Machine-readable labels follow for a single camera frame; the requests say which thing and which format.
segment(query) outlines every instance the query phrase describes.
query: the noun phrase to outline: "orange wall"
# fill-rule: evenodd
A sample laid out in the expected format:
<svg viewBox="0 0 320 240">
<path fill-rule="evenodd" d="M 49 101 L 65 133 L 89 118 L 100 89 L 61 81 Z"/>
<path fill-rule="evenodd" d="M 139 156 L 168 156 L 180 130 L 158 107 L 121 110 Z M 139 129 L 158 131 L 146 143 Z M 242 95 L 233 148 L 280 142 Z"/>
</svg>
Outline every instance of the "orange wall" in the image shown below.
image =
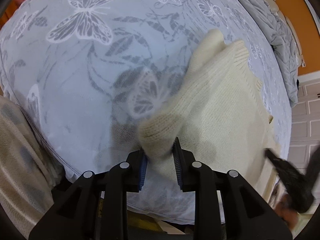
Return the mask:
<svg viewBox="0 0 320 240">
<path fill-rule="evenodd" d="M 304 0 L 276 0 L 283 14 L 291 20 L 299 37 L 306 67 L 299 75 L 320 70 L 320 35 Z"/>
</svg>

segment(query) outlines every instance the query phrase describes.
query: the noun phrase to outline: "bed sheet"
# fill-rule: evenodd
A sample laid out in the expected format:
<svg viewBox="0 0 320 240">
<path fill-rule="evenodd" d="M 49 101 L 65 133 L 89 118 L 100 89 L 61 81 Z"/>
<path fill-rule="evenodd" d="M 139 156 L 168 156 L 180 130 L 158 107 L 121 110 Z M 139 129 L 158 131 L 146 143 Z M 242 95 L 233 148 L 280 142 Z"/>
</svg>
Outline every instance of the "bed sheet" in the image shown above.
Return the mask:
<svg viewBox="0 0 320 240">
<path fill-rule="evenodd" d="M 0 32 L 1 87 L 75 180 L 109 170 L 139 147 L 139 120 L 178 91 L 192 51 L 213 28 L 226 43 L 245 41 L 286 158 L 291 108 L 279 66 L 237 0 L 26 0 Z M 128 206 L 194 220 L 194 194 L 149 168 Z"/>
</svg>

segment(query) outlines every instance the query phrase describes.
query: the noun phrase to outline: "knitted fabric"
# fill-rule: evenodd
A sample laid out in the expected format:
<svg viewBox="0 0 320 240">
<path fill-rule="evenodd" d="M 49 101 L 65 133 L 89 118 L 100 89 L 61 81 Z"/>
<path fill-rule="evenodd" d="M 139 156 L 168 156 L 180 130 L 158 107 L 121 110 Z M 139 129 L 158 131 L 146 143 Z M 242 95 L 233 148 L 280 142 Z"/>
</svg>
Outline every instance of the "knitted fabric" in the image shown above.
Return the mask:
<svg viewBox="0 0 320 240">
<path fill-rule="evenodd" d="M 181 147 L 213 170 L 237 170 L 261 195 L 271 175 L 263 149 L 279 147 L 261 81 L 248 67 L 244 42 L 224 43 L 211 30 L 194 51 L 183 85 L 159 112 L 141 122 L 139 141 L 151 168 L 176 180 L 171 147 Z"/>
</svg>

